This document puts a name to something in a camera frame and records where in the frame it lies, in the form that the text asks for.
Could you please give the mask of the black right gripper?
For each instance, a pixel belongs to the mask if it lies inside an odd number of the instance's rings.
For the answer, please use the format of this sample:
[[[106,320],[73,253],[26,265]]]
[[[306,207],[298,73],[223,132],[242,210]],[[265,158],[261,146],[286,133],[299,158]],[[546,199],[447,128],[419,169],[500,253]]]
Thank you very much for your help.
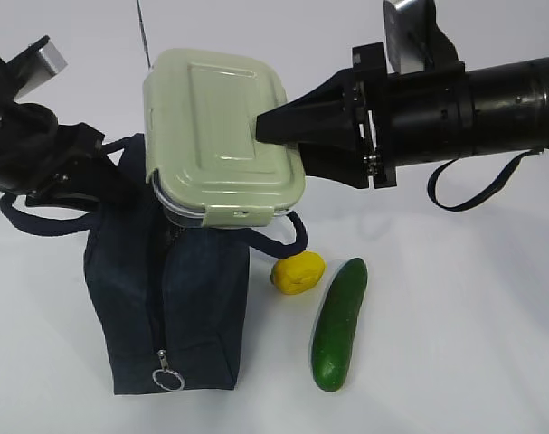
[[[395,187],[402,166],[470,156],[468,74],[456,54],[406,74],[387,71],[381,42],[352,57],[352,70],[258,115],[258,141],[299,144],[307,176],[355,189]]]

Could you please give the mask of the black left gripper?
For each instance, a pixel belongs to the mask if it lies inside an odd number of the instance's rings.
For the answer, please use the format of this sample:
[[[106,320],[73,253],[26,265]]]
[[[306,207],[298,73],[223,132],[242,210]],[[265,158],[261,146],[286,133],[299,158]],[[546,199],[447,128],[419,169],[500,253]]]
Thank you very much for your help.
[[[0,192],[29,193],[27,207],[131,206],[138,189],[107,156],[67,160],[93,155],[104,138],[86,123],[61,125],[42,105],[0,101]]]

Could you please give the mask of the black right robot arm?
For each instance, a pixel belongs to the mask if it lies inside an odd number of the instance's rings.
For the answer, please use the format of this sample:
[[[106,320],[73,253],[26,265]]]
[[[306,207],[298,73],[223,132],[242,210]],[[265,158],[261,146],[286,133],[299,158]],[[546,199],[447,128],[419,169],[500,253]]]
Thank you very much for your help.
[[[256,138],[295,145],[305,170],[356,189],[390,188],[407,165],[549,149],[549,57],[467,71],[461,61],[407,74],[384,47],[262,113]]]

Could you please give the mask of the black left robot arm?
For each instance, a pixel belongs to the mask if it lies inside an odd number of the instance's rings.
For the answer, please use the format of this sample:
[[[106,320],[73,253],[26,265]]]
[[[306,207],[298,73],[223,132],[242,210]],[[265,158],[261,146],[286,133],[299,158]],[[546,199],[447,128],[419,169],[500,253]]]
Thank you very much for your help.
[[[32,207],[127,206],[137,187],[109,158],[104,135],[83,122],[62,124],[49,108],[22,100],[66,66],[47,36],[10,61],[0,57],[0,193]]]

